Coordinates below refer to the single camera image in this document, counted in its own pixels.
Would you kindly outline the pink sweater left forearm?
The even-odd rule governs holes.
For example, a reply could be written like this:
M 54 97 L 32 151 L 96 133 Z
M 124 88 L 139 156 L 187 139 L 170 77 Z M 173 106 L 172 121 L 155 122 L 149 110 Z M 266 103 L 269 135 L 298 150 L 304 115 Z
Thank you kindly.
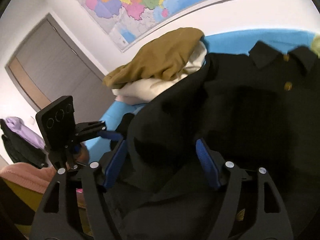
M 28 163 L 14 163 L 1 169 L 1 178 L 41 194 L 45 193 L 55 174 L 53 166 L 38 169 Z

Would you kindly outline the person's left hand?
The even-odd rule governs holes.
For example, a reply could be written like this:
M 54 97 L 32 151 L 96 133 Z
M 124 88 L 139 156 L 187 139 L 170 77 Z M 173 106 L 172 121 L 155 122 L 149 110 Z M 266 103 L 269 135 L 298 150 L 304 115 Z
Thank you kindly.
M 80 165 L 87 165 L 89 161 L 89 152 L 86 145 L 81 142 L 76 145 L 66 145 L 67 153 L 67 169 L 77 169 L 78 163 Z

